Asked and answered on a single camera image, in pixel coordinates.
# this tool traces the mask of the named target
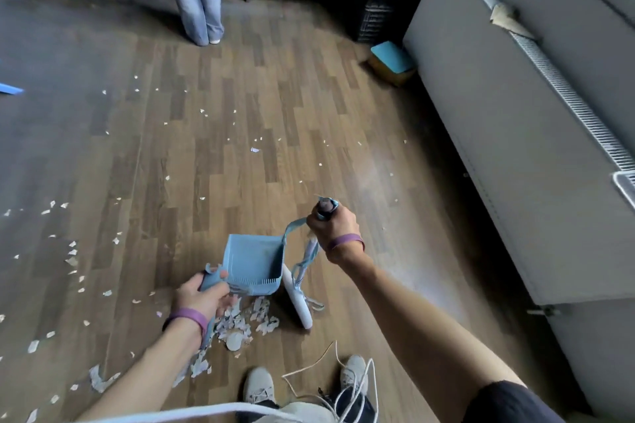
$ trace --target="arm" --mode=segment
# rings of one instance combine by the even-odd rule
[[[234,304],[235,297],[229,296],[226,283],[201,293],[198,291],[201,282],[202,274],[199,273],[183,284],[176,293],[174,308],[189,307],[210,320]],[[201,346],[201,339],[201,327],[197,323],[186,318],[173,320],[139,362],[77,420],[160,410],[179,372]]]
[[[313,214],[307,224],[322,247],[360,233],[355,215],[340,206],[330,221]],[[327,258],[353,280],[386,341],[441,423],[458,423],[478,391],[490,383],[520,378],[452,317],[373,265],[360,242],[337,246]]]

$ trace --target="hand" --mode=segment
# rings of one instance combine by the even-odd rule
[[[331,214],[331,218],[327,221],[318,219],[318,206],[313,208],[311,214],[307,217],[307,226],[317,236],[319,245],[326,251],[328,245],[335,238],[349,234],[360,234],[360,226],[357,223],[357,217],[346,206],[339,205]],[[341,263],[346,257],[354,255],[358,252],[363,253],[362,243],[359,241],[351,241],[338,245],[331,251],[326,251],[326,257],[330,262],[336,264]]]
[[[227,277],[225,270],[220,273],[221,278]],[[199,311],[208,320],[222,316],[228,307],[234,306],[238,296],[229,294],[229,286],[225,282],[213,285],[205,291],[198,291],[203,279],[202,273],[196,273],[189,281],[183,283],[174,295],[172,311],[181,308],[191,308]]]

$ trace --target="wooden floor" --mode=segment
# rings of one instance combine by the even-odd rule
[[[204,49],[160,10],[172,0],[137,2],[0,0],[0,80],[26,89],[0,97],[0,213],[11,209],[0,216],[0,415],[74,418],[97,398],[88,369],[126,371],[159,334],[172,288],[218,263],[229,233],[281,235],[318,194],[350,206],[378,265],[557,411],[586,408],[548,326],[525,314],[527,293],[420,85],[377,82],[367,47],[314,0],[224,0],[226,36]],[[301,258],[301,235],[286,253]],[[310,333],[275,296],[281,328],[238,359],[215,343],[211,374],[187,378],[166,407],[235,400],[255,365],[285,403],[279,376],[337,339],[341,355],[375,359],[382,421],[434,421],[343,272],[321,255],[303,288],[326,304]],[[331,356],[294,382],[313,393],[336,371]]]

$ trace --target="white sneaker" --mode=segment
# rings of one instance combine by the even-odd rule
[[[275,403],[274,379],[266,368],[259,366],[249,372],[244,382],[242,400],[252,404],[265,400],[271,400]]]
[[[352,355],[346,362],[346,366],[342,368],[340,372],[340,385],[342,385],[342,389],[353,386],[354,383],[357,382],[353,391],[356,391],[361,385],[361,394],[366,396],[368,393],[368,375],[366,375],[362,381],[365,370],[366,362],[364,358],[360,355]]]

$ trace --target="white shoe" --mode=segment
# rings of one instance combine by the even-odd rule
[[[364,376],[364,380],[362,381],[365,370],[366,362],[364,358],[360,355],[352,355],[346,362],[346,366],[342,368],[340,372],[340,385],[342,385],[342,389],[353,386],[355,382],[357,382],[353,391],[356,391],[361,385],[361,394],[366,396],[368,393],[368,375]]]
[[[242,400],[252,404],[265,400],[271,400],[275,403],[274,379],[266,368],[259,366],[249,372],[244,382]]]

